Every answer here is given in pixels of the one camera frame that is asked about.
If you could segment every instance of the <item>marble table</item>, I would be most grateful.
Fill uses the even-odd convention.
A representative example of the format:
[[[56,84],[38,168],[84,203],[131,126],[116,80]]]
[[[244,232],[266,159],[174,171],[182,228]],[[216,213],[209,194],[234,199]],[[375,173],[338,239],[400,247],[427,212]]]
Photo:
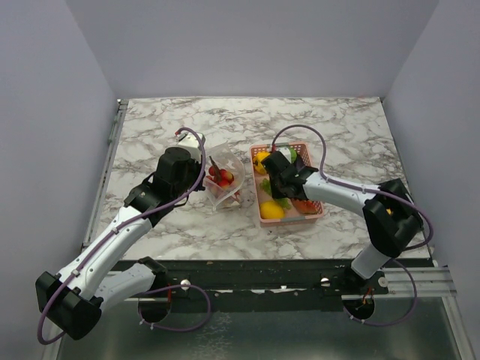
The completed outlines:
[[[265,144],[287,125],[314,126],[327,141],[325,171],[357,182],[400,177],[398,153],[378,98],[169,98],[131,100],[108,181],[98,233],[111,221],[129,190],[175,145],[182,125],[205,134],[206,146],[228,142],[245,165],[240,208],[213,212],[204,193],[175,209],[124,255],[168,260],[273,260],[353,258],[369,242],[364,220],[325,205],[325,216],[308,226],[260,228],[248,149]],[[309,144],[313,163],[320,141],[307,130],[290,130],[279,141]],[[403,257],[429,257],[428,249]]]

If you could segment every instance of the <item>pink plastic crate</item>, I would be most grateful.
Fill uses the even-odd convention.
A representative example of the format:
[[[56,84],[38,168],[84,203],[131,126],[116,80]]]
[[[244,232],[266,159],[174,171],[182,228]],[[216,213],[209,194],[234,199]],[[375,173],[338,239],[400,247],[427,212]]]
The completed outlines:
[[[277,143],[275,146],[289,146],[297,151],[298,156],[300,156],[305,165],[311,166],[310,154],[308,152],[307,144],[305,142],[296,141],[288,143]],[[317,221],[324,215],[322,203],[319,201],[314,201],[316,214],[303,215],[300,214],[295,207],[292,205],[290,210],[285,211],[285,217],[281,219],[262,219],[260,216],[260,203],[264,201],[271,200],[272,198],[265,193],[265,191],[260,190],[260,183],[263,179],[268,179],[268,175],[260,175],[254,169],[254,157],[259,152],[270,152],[272,150],[271,145],[253,145],[250,148],[250,164],[253,171],[253,180],[255,183],[255,194],[256,194],[256,207],[258,209],[258,216],[260,220],[261,227],[277,227],[280,225],[293,225],[293,224],[311,224]]]

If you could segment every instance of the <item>basket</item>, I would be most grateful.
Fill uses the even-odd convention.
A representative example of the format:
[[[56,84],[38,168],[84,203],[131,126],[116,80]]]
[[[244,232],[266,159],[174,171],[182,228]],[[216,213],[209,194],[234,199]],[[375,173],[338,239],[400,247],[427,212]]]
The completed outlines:
[[[278,148],[280,146],[289,146],[290,148],[295,149],[298,156],[304,161],[305,165],[311,166],[310,154],[308,152],[308,147],[305,142],[296,141],[296,142],[283,142],[276,143],[275,146]],[[316,214],[300,214],[294,206],[288,211],[285,212],[285,217],[281,219],[263,219],[260,216],[260,203],[263,201],[271,200],[272,198],[265,193],[265,191],[260,190],[260,183],[263,179],[268,179],[268,175],[260,175],[255,171],[254,168],[254,157],[259,152],[269,152],[272,149],[271,145],[253,145],[250,147],[250,164],[253,171],[253,182],[255,184],[255,195],[256,195],[256,207],[258,209],[258,216],[260,220],[261,227],[276,227],[280,225],[293,225],[293,224],[311,224],[317,221],[324,215],[323,205],[319,201],[313,201],[313,204],[316,209]]]

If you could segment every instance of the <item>gray wall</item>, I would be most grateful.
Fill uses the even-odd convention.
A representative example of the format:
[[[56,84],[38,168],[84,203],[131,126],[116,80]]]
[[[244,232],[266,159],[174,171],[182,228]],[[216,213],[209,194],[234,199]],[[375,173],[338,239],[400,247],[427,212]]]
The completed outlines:
[[[480,1],[441,0],[385,99],[415,200],[433,218],[480,357]]]
[[[0,359],[39,359],[35,280],[78,254],[116,99],[62,0],[0,11]]]
[[[437,0],[66,0],[118,97],[385,96]]]

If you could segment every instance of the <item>purple cable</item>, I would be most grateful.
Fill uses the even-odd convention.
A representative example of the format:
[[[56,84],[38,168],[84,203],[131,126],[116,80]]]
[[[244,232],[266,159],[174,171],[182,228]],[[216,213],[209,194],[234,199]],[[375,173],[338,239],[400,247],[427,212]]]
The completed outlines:
[[[162,291],[166,290],[172,290],[172,289],[178,289],[179,287],[191,287],[195,290],[198,290],[202,293],[203,296],[205,296],[205,300],[207,301],[207,314],[205,315],[205,318],[199,322],[198,324],[191,326],[189,328],[170,328],[169,326],[163,326],[163,325],[157,325],[156,323],[153,322],[147,322],[143,319],[142,311],[140,310],[140,307],[138,308],[138,315],[140,319],[142,320],[142,323],[145,323],[151,327],[154,327],[156,329],[162,329],[162,330],[168,330],[169,332],[192,332],[194,330],[200,329],[202,326],[204,326],[209,320],[210,316],[212,315],[212,303],[210,302],[209,294],[202,289],[201,287],[198,287],[197,285],[172,285],[172,286],[166,286],[162,287],[161,289],[155,289],[155,290],[150,290],[147,292],[143,292],[140,295],[150,295],[150,294],[155,294],[155,293],[160,293]]]
[[[137,215],[137,216],[134,216],[126,221],[124,221],[123,223],[119,224],[116,228],[117,230],[121,230],[123,229],[124,227],[126,227],[127,225],[130,225],[132,224],[134,221],[137,221],[141,218],[144,218],[144,217],[147,217],[151,214],[154,214],[156,212],[161,212],[162,210],[164,209],[167,209],[169,208],[170,206],[173,206],[175,205],[176,203],[178,203],[179,201],[182,201],[185,197],[187,197],[188,195],[190,195],[196,188],[197,186],[199,185],[199,183],[202,181],[202,178],[203,178],[203,173],[205,172],[205,165],[206,165],[206,153],[205,153],[205,147],[203,146],[203,141],[202,139],[200,138],[200,136],[198,135],[198,133],[196,133],[195,131],[193,131],[192,129],[190,129],[189,127],[180,127],[177,132],[175,134],[179,134],[180,132],[182,131],[188,131],[189,133],[193,134],[196,138],[196,140],[198,141],[199,145],[200,145],[200,151],[202,152],[202,162],[200,164],[200,173],[198,175],[198,178],[196,178],[196,181],[193,183],[193,185],[187,190],[187,192],[185,192],[183,195],[181,195],[178,199],[175,199],[171,202],[168,202],[167,204],[165,205],[162,205],[158,208],[153,208],[152,210],[148,210],[148,211],[145,211],[144,213],[140,214],[140,215]],[[80,272],[84,267],[85,265],[89,262],[89,260],[97,253],[97,251],[105,245],[105,243],[113,236],[115,235],[115,233],[113,231],[110,231],[108,234],[105,235],[104,238],[102,238],[97,245],[95,245],[95,247],[90,251],[90,253],[87,254],[87,256],[85,256],[85,259],[83,259],[83,261],[76,267],[76,270],[78,272]],[[50,311],[50,308],[52,307],[53,303],[55,302],[55,300],[58,298],[59,294],[62,292],[62,290],[67,287],[67,285],[75,278],[75,275],[71,274],[70,276],[68,276],[65,281],[63,282],[62,285],[60,285],[60,287],[53,293],[52,297],[50,297],[49,301],[46,303],[45,305],[45,308],[43,309],[42,311],[42,314],[40,315],[40,320],[38,321],[38,327],[37,327],[37,339],[38,339],[38,342],[42,345],[49,345],[49,344],[52,344],[54,342],[56,342],[58,339],[60,339],[64,334],[65,332],[63,331],[61,334],[58,334],[57,336],[55,336],[54,338],[52,339],[49,339],[49,340],[45,340],[44,339],[44,336],[43,336],[43,328],[44,328],[44,323],[45,323],[45,319],[47,318],[47,314],[48,312]]]
[[[413,303],[412,303],[412,306],[410,307],[410,309],[400,319],[396,319],[396,320],[391,321],[391,322],[374,322],[374,321],[368,321],[368,320],[361,320],[357,317],[354,317],[345,307],[343,307],[343,311],[345,311],[347,313],[347,315],[349,316],[349,318],[351,320],[356,321],[357,323],[361,323],[362,325],[376,326],[376,327],[384,328],[386,326],[393,326],[393,325],[397,325],[399,323],[402,323],[403,321],[409,319],[412,316],[413,311],[415,310],[415,308],[417,306],[417,303],[419,302],[419,297],[418,297],[418,293],[417,293],[417,286],[415,285],[415,281],[413,280],[412,274],[410,273],[410,271],[408,271],[408,269],[405,266],[403,266],[401,263],[399,263],[396,259],[391,259],[391,261],[393,263],[397,264],[398,266],[400,266],[403,270],[405,270],[406,274],[408,275],[408,277],[412,281]]]
[[[289,125],[287,127],[284,127],[273,138],[273,141],[271,142],[271,148],[272,149],[275,149],[275,141],[277,141],[278,137],[284,131],[286,131],[288,129],[291,129],[291,128],[305,128],[305,129],[308,129],[310,131],[313,131],[322,141],[323,153],[322,153],[322,160],[320,160],[319,173],[320,173],[320,176],[322,176],[323,179],[325,179],[328,182],[331,182],[332,184],[340,185],[340,186],[343,186],[344,188],[349,188],[351,190],[364,191],[364,192],[369,193],[369,194],[376,194],[376,195],[382,195],[384,197],[390,197],[393,200],[397,200],[399,203],[402,203],[406,206],[409,206],[410,208],[412,208],[413,210],[418,212],[425,219],[425,221],[428,224],[428,236],[427,236],[427,238],[425,239],[425,241],[421,242],[420,244],[406,247],[405,251],[421,248],[422,246],[427,245],[431,241],[431,239],[434,237],[434,226],[432,225],[430,218],[418,206],[416,206],[414,203],[412,203],[410,201],[407,201],[405,199],[402,199],[401,197],[396,196],[393,193],[387,193],[387,192],[381,191],[381,190],[363,189],[362,187],[359,187],[359,186],[347,184],[343,181],[338,181],[338,180],[335,180],[333,178],[329,178],[325,174],[325,172],[323,171],[323,166],[325,165],[325,159],[326,159],[326,156],[327,156],[327,144],[326,144],[326,141],[323,138],[322,134],[317,129],[314,129],[311,126],[303,125],[303,124],[295,124],[295,125]]]

